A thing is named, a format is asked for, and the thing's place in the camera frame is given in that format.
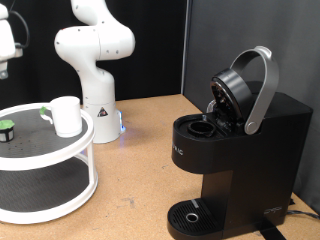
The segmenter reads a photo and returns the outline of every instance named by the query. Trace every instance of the black coffee maker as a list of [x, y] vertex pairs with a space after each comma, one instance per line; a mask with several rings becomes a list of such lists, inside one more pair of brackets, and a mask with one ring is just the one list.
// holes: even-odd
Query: black coffee maker
[[[240, 77], [256, 57], [265, 66], [260, 87]], [[278, 78], [269, 49], [245, 51], [213, 77], [207, 113], [174, 122], [173, 162], [204, 176], [200, 198], [169, 210], [173, 238], [219, 240], [284, 222], [312, 109], [275, 92]]]

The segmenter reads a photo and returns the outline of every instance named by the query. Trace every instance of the round tray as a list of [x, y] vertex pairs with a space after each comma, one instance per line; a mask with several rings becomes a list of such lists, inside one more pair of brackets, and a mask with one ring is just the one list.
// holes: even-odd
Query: round tray
[[83, 110], [82, 133], [72, 138], [56, 135], [54, 125], [40, 117], [47, 103], [20, 105], [0, 111], [0, 120], [15, 122], [14, 139], [0, 143], [0, 170], [43, 168], [67, 160], [85, 149], [94, 137], [93, 121]]

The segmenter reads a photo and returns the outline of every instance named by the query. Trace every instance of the black wall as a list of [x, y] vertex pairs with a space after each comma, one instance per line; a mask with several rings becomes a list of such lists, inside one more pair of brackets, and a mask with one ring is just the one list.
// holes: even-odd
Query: black wall
[[[8, 9], [12, 2], [0, 0]], [[106, 3], [136, 38], [130, 57], [97, 62], [114, 76], [116, 100], [180, 93], [186, 0]], [[16, 0], [13, 10], [26, 20], [31, 42], [23, 57], [8, 61], [9, 78], [0, 80], [0, 109], [65, 95], [82, 99], [78, 75], [59, 58], [53, 45], [60, 29], [84, 25], [73, 15], [70, 0]], [[21, 22], [10, 16], [9, 23], [15, 41], [24, 43]]]
[[[185, 96], [202, 111], [213, 99], [210, 81], [243, 51], [268, 47], [279, 64], [278, 91], [314, 109], [294, 191], [320, 213], [320, 2], [190, 1]], [[261, 59], [243, 73], [263, 80]]]

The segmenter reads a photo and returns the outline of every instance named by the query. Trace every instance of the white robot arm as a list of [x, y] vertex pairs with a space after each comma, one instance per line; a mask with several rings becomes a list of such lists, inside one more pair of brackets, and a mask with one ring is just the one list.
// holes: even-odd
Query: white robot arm
[[14, 43], [11, 27], [6, 20], [8, 17], [7, 8], [0, 4], [0, 79], [8, 78], [7, 60], [22, 56], [22, 49]]
[[55, 49], [80, 77], [84, 110], [94, 121], [94, 143], [110, 142], [120, 136], [121, 116], [115, 107], [114, 78], [96, 61], [130, 56], [134, 35], [111, 15], [104, 0], [71, 0], [71, 5], [74, 15], [92, 26], [60, 30]]

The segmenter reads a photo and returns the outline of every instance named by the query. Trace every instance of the power cord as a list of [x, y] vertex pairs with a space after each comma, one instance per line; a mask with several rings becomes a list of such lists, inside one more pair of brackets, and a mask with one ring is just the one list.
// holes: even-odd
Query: power cord
[[287, 212], [287, 215], [293, 215], [293, 214], [305, 214], [308, 215], [310, 217], [313, 217], [315, 219], [320, 220], [320, 216], [314, 213], [307, 213], [307, 212], [301, 212], [301, 211], [297, 211], [297, 210], [290, 210]]

